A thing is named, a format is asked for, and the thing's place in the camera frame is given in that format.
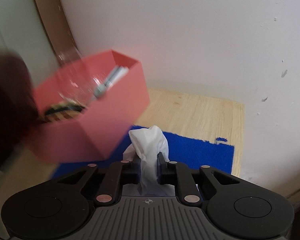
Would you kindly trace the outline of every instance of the wall mark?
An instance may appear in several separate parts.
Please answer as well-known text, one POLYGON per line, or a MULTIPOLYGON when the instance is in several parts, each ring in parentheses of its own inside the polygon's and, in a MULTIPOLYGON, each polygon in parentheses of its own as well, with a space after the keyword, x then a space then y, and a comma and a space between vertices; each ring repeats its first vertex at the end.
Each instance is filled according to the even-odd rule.
POLYGON ((288 69, 286 69, 285 71, 282 71, 281 77, 284 77, 287 73, 288 73, 288 69))

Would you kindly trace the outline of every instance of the wooden surface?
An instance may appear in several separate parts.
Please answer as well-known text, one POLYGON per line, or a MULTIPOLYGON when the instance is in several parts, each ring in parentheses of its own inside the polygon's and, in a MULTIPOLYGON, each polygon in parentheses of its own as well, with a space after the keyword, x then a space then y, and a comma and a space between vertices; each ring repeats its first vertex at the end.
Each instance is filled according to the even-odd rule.
POLYGON ((34 0, 56 55, 76 47, 60 0, 34 0))
POLYGON ((234 146, 232 174, 239 176, 243 148, 244 105, 234 101, 167 90, 149 89, 150 105, 136 125, 215 142, 228 139, 234 146))
MULTIPOLYGON (((234 145, 232 174, 239 176, 242 155, 244 105, 225 99, 209 98, 166 90, 149 89, 151 103, 136 125, 157 125, 163 131, 215 142, 227 138, 234 145)), ((46 164, 23 150, 4 176, 0 186, 0 210, 14 193, 46 181, 57 164, 46 164)))

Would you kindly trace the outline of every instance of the white wall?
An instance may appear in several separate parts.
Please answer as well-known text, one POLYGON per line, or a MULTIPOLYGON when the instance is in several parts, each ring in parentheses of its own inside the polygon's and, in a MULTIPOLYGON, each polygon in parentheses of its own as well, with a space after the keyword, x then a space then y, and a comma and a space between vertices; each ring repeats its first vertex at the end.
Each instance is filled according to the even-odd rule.
POLYGON ((300 0, 62 3, 83 54, 113 48, 141 60, 149 86, 244 103, 241 177, 300 187, 280 187, 300 174, 300 0))
POLYGON ((0 0, 0 49, 20 54, 35 85, 57 67, 33 0, 0 0))

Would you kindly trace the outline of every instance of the pink box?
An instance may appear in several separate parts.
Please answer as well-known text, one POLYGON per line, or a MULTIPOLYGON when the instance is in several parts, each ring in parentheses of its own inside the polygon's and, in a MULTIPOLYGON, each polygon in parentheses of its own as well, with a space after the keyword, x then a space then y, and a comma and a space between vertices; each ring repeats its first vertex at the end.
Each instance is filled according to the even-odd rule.
MULTIPOLYGON (((27 147, 47 162, 107 159, 149 104, 139 61, 113 50, 86 57, 83 61, 90 74, 101 82, 116 65, 126 66, 129 71, 78 118, 45 123, 31 132, 25 142, 27 147)), ((40 113, 62 101, 55 75, 35 89, 34 98, 40 113)))

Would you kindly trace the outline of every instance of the blue mat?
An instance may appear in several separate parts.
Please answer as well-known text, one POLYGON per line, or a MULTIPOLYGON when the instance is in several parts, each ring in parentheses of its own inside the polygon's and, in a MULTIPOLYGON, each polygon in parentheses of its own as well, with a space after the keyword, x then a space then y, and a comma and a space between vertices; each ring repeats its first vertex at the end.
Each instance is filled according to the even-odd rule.
MULTIPOLYGON (((140 128, 143 127, 131 127, 132 130, 140 128)), ((168 140, 169 159, 171 161, 183 162, 192 169, 198 169, 200 165, 210 165, 218 168, 219 170, 231 173, 234 146, 223 143, 214 144, 208 141, 191 139, 170 132, 163 132, 163 134, 168 140)), ((123 152, 130 144, 131 140, 127 134, 108 160, 94 163, 98 164, 100 168, 106 168, 112 162, 121 161, 123 152)), ((91 162, 60 164, 53 177, 58 177, 65 173, 71 172, 89 163, 91 162)))

